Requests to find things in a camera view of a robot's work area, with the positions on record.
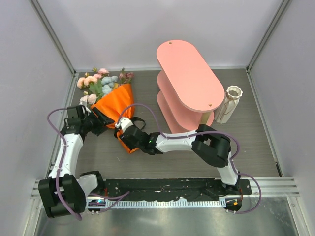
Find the orange flower bouquet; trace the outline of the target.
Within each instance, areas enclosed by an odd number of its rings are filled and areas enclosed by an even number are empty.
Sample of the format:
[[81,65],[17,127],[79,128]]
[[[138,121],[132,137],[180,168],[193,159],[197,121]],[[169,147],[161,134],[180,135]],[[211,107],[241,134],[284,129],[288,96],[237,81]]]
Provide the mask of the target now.
[[89,109],[97,108],[104,115],[117,122],[120,116],[132,119],[135,108],[131,81],[133,72],[121,69],[119,76],[111,75],[105,69],[93,69],[77,81],[77,87],[83,91],[80,103]]

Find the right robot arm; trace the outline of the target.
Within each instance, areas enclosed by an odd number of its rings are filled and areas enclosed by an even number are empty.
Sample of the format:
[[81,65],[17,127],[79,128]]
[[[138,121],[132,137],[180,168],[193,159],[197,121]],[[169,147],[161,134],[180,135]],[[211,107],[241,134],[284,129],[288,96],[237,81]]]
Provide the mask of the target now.
[[130,150],[149,155],[173,151],[192,151],[208,165],[217,168],[224,192],[234,194],[240,188],[239,172],[231,164],[231,140],[224,134],[200,125],[196,130],[167,134],[146,133],[133,123],[121,125],[119,138]]

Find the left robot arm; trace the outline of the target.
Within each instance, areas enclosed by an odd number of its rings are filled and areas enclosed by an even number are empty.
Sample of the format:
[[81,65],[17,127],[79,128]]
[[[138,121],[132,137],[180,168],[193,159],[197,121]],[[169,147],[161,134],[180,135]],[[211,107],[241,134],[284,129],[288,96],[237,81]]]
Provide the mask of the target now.
[[66,112],[63,128],[57,131],[61,144],[55,165],[48,177],[39,181],[38,190],[49,218],[73,215],[82,220],[88,195],[100,196],[105,184],[99,171],[75,177],[78,156],[86,135],[102,134],[114,120],[97,108],[89,110],[82,105],[69,107]]

